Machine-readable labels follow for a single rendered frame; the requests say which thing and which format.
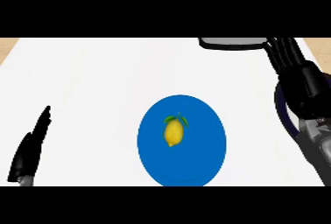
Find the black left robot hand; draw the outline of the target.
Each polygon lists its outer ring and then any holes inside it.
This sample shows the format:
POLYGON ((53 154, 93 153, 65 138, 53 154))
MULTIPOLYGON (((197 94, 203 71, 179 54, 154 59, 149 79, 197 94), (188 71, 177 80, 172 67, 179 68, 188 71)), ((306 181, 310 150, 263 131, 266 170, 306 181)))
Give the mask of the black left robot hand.
POLYGON ((36 178, 41 146, 50 123, 50 107, 46 106, 37 119, 34 130, 25 134, 18 146, 6 179, 8 182, 18 183, 18 178, 24 176, 36 178))

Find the yellow lemon with green leaves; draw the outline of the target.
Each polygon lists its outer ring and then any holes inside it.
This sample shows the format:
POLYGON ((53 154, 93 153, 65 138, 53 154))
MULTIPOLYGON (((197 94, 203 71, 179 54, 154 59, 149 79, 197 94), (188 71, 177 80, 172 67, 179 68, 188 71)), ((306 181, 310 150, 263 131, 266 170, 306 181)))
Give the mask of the yellow lemon with green leaves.
POLYGON ((183 139, 183 129, 189 127, 188 119, 182 115, 170 115, 164 119, 164 140, 170 147, 177 145, 183 139))

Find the blue oval plate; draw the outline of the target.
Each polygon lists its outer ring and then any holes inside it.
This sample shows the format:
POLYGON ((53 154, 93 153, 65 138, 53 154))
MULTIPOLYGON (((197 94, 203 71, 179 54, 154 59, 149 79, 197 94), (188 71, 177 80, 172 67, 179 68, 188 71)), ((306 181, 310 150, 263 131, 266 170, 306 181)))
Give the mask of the blue oval plate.
POLYGON ((204 186, 223 166, 226 135, 208 104, 189 95, 163 98, 139 125, 139 158, 163 186, 204 186))

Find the dark navy plate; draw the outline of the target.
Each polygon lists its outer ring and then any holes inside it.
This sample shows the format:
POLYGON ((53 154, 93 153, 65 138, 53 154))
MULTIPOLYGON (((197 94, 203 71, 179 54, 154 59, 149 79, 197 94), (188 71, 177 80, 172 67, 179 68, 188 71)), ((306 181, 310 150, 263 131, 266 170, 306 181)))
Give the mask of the dark navy plate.
POLYGON ((281 84, 276 84, 275 91, 273 91, 273 104, 275 104, 275 110, 278 114, 278 118, 281 120, 281 123, 284 125, 284 129, 293 139, 296 139, 299 135, 299 130, 294 126, 294 123, 290 119, 290 115, 287 112, 287 104, 285 104, 285 96, 284 91, 281 89, 281 84))

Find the grey pan with black rim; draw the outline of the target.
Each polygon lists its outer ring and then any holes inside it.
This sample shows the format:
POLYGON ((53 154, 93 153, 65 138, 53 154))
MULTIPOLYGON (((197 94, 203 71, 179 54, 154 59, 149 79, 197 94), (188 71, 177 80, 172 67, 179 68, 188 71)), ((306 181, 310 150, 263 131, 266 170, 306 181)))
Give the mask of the grey pan with black rim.
POLYGON ((200 38, 200 46, 206 49, 245 51, 263 48, 266 38, 200 38))

